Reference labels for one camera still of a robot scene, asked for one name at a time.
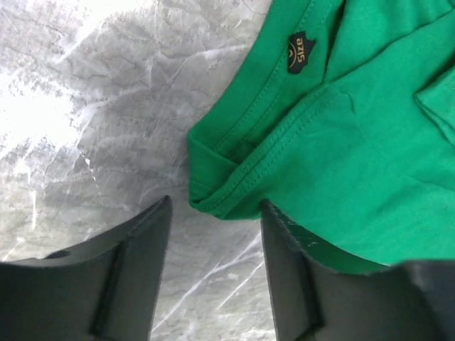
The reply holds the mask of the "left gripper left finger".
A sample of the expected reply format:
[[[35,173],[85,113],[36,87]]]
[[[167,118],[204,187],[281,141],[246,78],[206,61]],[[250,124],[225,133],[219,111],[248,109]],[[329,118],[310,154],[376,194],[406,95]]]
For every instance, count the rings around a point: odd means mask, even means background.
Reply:
[[[1,263],[2,340],[148,340],[173,205],[42,259]]]

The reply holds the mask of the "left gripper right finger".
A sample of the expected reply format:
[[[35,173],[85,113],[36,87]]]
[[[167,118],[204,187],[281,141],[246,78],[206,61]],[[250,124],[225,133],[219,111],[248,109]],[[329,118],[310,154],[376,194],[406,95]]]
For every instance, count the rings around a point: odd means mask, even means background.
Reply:
[[[454,263],[381,266],[262,203],[262,243],[278,340],[453,340]]]

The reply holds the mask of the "green t-shirt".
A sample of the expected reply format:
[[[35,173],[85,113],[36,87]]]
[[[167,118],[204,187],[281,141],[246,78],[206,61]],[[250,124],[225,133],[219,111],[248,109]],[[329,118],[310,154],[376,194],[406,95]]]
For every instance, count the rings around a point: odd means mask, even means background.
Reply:
[[[273,1],[188,152],[201,212],[269,200],[371,264],[453,259],[454,2]]]

